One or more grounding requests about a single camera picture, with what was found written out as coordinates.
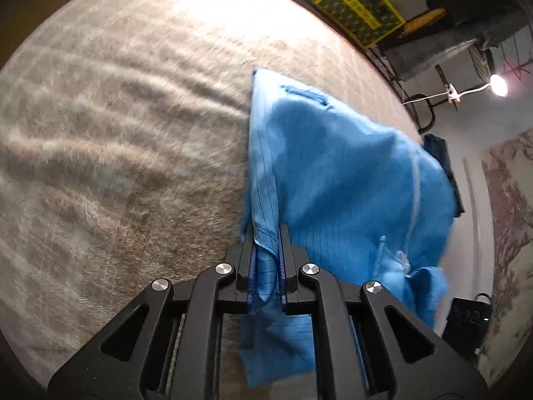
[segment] brown fuzzy fabric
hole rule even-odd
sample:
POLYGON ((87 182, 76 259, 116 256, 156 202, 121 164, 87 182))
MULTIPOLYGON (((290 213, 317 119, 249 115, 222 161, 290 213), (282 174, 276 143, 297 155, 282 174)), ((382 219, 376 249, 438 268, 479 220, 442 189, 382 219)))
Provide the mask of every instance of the brown fuzzy fabric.
POLYGON ((74 0, 0 73, 0 328, 41 383, 150 280, 235 242, 252 70, 419 141, 345 40, 290 0, 74 0))

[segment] blue garment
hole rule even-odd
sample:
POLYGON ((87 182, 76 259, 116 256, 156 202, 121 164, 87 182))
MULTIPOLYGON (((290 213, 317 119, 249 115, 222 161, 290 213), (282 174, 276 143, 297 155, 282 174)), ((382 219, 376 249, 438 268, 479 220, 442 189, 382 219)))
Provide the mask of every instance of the blue garment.
POLYGON ((439 163, 393 128, 319 90, 259 69, 243 225, 258 249, 257 295, 242 320, 249 385, 314 369, 309 316, 281 312, 278 225, 339 280, 379 280, 428 325, 447 289, 436 268, 454 216, 439 163))

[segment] metal bolt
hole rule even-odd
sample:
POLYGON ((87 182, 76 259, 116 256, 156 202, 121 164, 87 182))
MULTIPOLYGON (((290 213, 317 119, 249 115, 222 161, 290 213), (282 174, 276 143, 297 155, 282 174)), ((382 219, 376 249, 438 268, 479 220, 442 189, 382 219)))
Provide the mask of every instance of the metal bolt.
POLYGON ((163 290, 166 290, 169 287, 169 282, 164 278, 156 279, 152 283, 152 288, 157 292, 162 292, 163 290))
POLYGON ((377 281, 367 281, 367 283, 364 285, 364 288, 366 288, 368 293, 380 293, 383 286, 377 281))
POLYGON ((303 270, 304 274, 315 275, 315 274, 318 274, 318 271, 320 269, 318 268, 318 266, 316 266, 316 264, 308 263, 308 264, 305 264, 304 266, 302 266, 302 270, 303 270))
POLYGON ((220 263, 220 264, 217 264, 217 267, 215 268, 215 270, 216 270, 220 275, 229 274, 229 273, 231 272, 232 269, 233 269, 233 267, 232 267, 231 264, 229 264, 229 263, 220 263))

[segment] yellow box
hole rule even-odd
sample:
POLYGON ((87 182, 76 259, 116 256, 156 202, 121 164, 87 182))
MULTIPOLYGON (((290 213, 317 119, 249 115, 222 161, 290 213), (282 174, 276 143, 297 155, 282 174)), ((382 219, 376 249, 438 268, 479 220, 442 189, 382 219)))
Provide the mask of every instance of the yellow box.
POLYGON ((405 24, 389 0, 314 0, 363 49, 405 24))

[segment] striped blue fabric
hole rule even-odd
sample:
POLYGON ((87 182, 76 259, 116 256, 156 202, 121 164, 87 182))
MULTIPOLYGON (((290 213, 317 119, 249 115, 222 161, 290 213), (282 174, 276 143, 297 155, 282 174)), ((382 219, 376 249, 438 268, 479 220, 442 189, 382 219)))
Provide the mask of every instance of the striped blue fabric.
POLYGON ((447 288, 436 266, 453 213, 444 171, 419 145, 319 90, 257 70, 243 214, 259 247, 257 293, 242 321, 250 386, 314 369, 310 317, 281 312, 279 224, 338 279, 377 279, 432 325, 447 288))

